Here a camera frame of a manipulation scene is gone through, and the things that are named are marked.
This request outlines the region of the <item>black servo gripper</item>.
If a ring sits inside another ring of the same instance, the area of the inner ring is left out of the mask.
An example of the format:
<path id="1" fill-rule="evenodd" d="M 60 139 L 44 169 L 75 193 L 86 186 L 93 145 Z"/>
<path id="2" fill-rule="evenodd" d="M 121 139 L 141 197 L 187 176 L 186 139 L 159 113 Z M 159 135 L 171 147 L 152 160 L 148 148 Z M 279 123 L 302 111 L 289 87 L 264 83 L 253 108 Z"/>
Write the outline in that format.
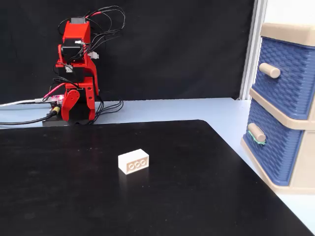
<path id="1" fill-rule="evenodd" d="M 84 89 L 87 107 L 90 109 L 88 119 L 90 121 L 95 118 L 95 98 L 99 95 L 97 80 L 95 79 L 95 64 L 90 56 L 84 55 L 81 59 L 77 59 L 70 64 L 66 64 L 66 60 L 59 55 L 55 64 L 57 74 L 66 78 L 73 83 L 80 83 L 80 87 Z M 70 84 L 65 85 L 66 91 L 61 107 L 62 119 L 69 121 L 69 112 L 80 98 L 79 91 Z"/>

